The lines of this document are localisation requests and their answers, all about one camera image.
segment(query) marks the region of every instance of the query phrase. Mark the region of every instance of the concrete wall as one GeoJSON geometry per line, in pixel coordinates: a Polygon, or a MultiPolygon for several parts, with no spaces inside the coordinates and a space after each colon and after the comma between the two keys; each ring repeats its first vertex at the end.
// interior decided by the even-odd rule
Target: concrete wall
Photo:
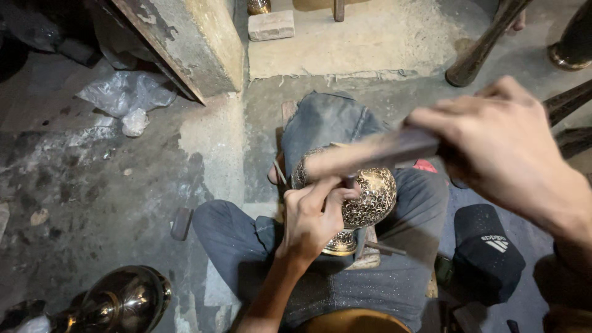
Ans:
{"type": "Polygon", "coordinates": [[[236,0],[226,0],[224,2],[226,4],[226,10],[228,10],[228,14],[230,14],[230,18],[234,19],[234,12],[236,10],[236,0]]]}
{"type": "Polygon", "coordinates": [[[199,98],[242,89],[244,50],[227,0],[112,1],[199,98]]]}

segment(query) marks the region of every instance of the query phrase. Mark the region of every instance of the black cap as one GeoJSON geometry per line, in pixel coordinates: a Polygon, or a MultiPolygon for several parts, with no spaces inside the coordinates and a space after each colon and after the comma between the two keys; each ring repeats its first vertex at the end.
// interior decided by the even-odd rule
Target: black cap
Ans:
{"type": "Polygon", "coordinates": [[[508,301],[526,266],[490,204],[460,208],[454,216],[455,278],[484,305],[508,301]]]}

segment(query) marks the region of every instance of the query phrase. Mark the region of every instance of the adidas logo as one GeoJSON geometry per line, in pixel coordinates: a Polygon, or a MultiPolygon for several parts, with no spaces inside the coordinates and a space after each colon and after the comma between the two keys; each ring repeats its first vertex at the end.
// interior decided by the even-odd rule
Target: adidas logo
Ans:
{"type": "Polygon", "coordinates": [[[481,237],[485,243],[493,246],[494,249],[504,253],[508,249],[508,242],[506,242],[506,238],[502,236],[483,236],[481,237]]]}

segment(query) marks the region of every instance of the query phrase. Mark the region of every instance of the left hand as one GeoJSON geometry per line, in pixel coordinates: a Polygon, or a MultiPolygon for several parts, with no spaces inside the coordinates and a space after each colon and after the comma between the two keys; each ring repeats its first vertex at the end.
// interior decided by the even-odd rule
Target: left hand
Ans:
{"type": "Polygon", "coordinates": [[[342,204],[359,197],[361,189],[357,183],[352,189],[336,188],[341,182],[341,178],[331,176],[301,190],[286,191],[284,239],[276,250],[276,259],[288,258],[305,270],[343,230],[342,204]]]}

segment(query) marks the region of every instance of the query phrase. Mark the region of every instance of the brick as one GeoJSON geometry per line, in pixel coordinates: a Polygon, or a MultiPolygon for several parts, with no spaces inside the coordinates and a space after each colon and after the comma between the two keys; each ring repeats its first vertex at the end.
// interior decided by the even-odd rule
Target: brick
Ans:
{"type": "Polygon", "coordinates": [[[294,37],[294,13],[271,12],[249,16],[249,38],[253,41],[294,37]]]}

